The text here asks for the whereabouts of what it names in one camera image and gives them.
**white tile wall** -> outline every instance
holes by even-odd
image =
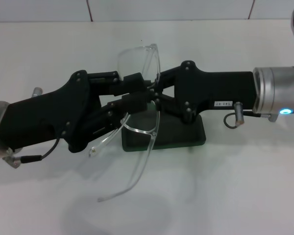
[[[86,0],[0,0],[0,22],[89,20]]]
[[[94,21],[247,19],[252,0],[89,0]]]
[[[94,21],[247,19],[253,0],[89,0]],[[294,0],[255,0],[251,19],[290,18]],[[86,0],[0,0],[0,22],[89,21]]]
[[[291,18],[294,0],[256,0],[251,19]]]

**blue led light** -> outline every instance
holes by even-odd
[[[280,111],[280,114],[290,114],[290,113],[292,113],[292,110],[291,109],[282,109]]]

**white background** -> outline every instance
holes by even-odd
[[[204,71],[294,66],[289,20],[0,23],[0,100],[54,91],[78,70],[113,71],[121,50],[151,43],[163,71],[184,60]],[[17,170],[0,159],[0,235],[294,235],[294,115],[247,117],[230,130],[226,113],[203,112],[205,145],[152,151],[133,191],[103,203],[97,197],[123,189],[140,159],[120,137],[101,158],[61,141]]]
[[[94,21],[247,19],[253,0],[89,0]],[[290,18],[294,0],[255,0],[251,19]],[[0,0],[0,22],[90,21],[86,0]]]

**label sticker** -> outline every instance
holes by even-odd
[[[215,101],[215,107],[231,107],[233,101]]]

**silver connector plug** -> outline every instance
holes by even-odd
[[[235,111],[235,125],[240,126],[244,124],[244,115],[243,115],[243,104],[241,102],[236,102],[234,104]]]

